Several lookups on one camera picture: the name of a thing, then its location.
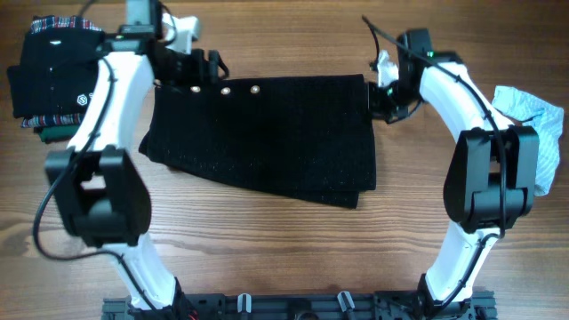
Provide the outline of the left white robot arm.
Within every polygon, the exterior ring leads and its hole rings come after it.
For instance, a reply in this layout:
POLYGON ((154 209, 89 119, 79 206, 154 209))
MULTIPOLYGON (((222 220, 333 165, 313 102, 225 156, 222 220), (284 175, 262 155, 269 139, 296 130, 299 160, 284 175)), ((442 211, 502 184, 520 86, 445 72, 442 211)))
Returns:
POLYGON ((151 38, 107 39, 94 57, 99 74, 85 119, 68 146, 45 160, 50 187, 34 219, 35 247, 56 261, 109 257, 130 292, 126 310, 136 319, 189 319, 196 311, 148 233, 151 199, 130 145, 156 81, 216 84, 228 76, 228 68, 217 51, 185 53, 151 38), (39 229, 50 200, 66 231, 89 252, 63 257, 45 250, 39 229))

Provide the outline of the black knit skirt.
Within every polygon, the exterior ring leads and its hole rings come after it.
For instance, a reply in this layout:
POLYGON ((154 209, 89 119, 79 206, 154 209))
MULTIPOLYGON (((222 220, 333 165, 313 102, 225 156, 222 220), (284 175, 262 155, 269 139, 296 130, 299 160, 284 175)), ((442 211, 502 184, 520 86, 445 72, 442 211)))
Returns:
POLYGON ((139 151, 222 184, 354 209, 376 188, 367 94, 360 74, 159 87, 139 151))

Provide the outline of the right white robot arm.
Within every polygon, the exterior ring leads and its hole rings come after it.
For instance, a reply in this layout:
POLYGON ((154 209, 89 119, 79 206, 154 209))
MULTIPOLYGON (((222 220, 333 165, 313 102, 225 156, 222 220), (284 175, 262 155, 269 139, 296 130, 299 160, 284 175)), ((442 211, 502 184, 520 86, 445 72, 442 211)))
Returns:
POLYGON ((444 184, 450 218, 435 262, 405 303, 415 319, 452 319, 483 307, 473 283, 493 246, 533 206, 539 138, 516 127, 482 96, 452 52, 381 50, 372 64, 374 112, 384 117, 404 103, 431 104, 456 146, 444 184))

